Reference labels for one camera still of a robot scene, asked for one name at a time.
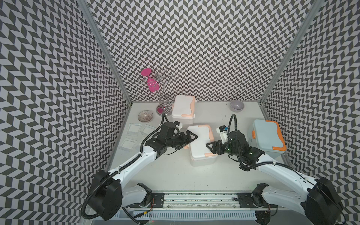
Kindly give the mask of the white first aid box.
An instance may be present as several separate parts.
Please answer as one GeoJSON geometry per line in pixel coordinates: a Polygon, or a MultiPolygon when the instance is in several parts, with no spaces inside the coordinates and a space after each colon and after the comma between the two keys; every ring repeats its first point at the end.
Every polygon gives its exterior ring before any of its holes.
{"type": "Polygon", "coordinates": [[[197,135],[197,139],[189,144],[190,163],[193,167],[202,167],[214,164],[218,155],[213,154],[206,144],[215,141],[209,125],[194,125],[187,128],[197,135]]]}
{"type": "Polygon", "coordinates": [[[182,124],[183,128],[193,125],[195,114],[195,96],[177,95],[172,107],[172,119],[182,124]]]}

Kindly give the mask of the blue first aid kit box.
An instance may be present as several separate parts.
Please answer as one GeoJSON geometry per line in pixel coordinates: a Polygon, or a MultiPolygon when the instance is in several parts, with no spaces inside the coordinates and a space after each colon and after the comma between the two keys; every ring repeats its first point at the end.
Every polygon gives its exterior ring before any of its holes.
{"type": "Polygon", "coordinates": [[[264,151],[272,158],[287,150],[279,124],[275,121],[254,120],[247,130],[247,140],[249,146],[264,151]]]}

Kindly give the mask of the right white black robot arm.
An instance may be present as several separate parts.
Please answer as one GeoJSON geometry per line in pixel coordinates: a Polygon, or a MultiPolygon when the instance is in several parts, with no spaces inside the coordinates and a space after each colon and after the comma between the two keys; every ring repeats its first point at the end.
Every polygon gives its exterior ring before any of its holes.
{"type": "Polygon", "coordinates": [[[228,126],[218,127],[217,133],[221,139],[206,144],[213,154],[236,156],[241,170],[259,170],[290,188],[284,191],[258,184],[252,192],[256,207],[266,203],[283,206],[304,215],[314,225],[337,225],[344,216],[344,206],[330,180],[307,176],[275,159],[287,150],[277,122],[254,120],[245,136],[238,130],[233,114],[228,126]]]}

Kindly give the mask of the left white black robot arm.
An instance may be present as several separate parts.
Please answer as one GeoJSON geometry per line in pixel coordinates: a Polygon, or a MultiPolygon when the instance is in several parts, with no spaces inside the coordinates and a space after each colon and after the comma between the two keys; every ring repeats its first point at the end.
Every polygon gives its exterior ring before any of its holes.
{"type": "Polygon", "coordinates": [[[108,172],[99,170],[82,204],[81,217],[109,220],[126,206],[148,205],[152,192],[146,185],[139,183],[129,188],[126,185],[147,165],[164,155],[168,148],[177,151],[198,138],[193,132],[181,132],[180,129],[180,122],[170,122],[162,114],[160,125],[143,139],[136,155],[108,172]]]}

